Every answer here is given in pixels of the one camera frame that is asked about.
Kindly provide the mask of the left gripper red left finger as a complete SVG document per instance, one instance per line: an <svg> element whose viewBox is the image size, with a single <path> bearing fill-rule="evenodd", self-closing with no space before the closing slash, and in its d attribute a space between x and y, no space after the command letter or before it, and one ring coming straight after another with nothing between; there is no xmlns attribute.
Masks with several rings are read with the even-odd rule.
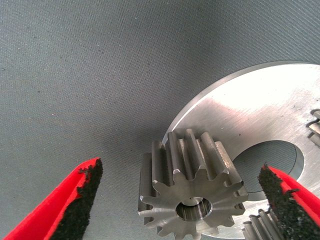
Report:
<svg viewBox="0 0 320 240"><path fill-rule="evenodd" d="M81 240L103 175L99 157L78 165L6 240Z"/></svg>

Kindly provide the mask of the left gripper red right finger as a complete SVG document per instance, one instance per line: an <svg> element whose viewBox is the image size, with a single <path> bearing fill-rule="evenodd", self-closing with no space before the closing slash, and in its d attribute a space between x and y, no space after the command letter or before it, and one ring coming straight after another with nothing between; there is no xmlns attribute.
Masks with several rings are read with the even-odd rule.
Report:
<svg viewBox="0 0 320 240"><path fill-rule="evenodd" d="M320 198L287 173L264 165L259 184L286 240L320 238Z"/></svg>

